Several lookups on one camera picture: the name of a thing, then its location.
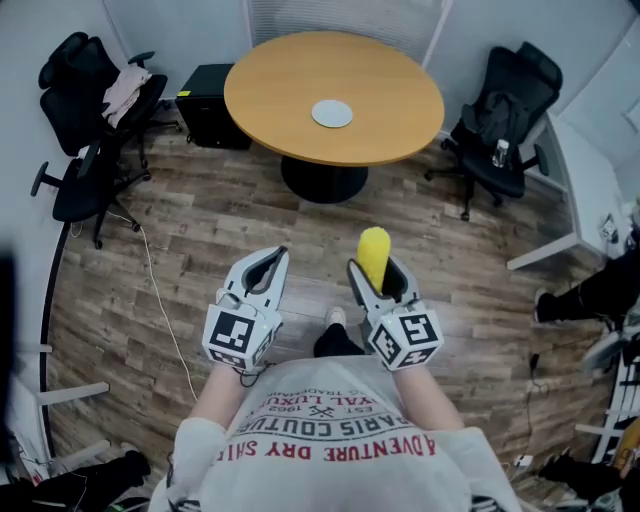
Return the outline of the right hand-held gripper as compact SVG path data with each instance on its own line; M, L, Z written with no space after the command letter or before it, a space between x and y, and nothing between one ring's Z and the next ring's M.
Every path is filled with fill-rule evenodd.
M443 346L436 312L420 298L417 280L396 256L388 261L388 294L382 295L355 259L347 263L347 276L356 302L366 313L382 313L373 323L367 344L389 371L426 364Z

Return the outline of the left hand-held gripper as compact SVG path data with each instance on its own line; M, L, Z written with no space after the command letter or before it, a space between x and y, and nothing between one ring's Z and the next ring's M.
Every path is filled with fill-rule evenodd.
M234 263L207 311L202 347L212 361L258 373L282 325L278 312L289 266L286 247L255 251Z

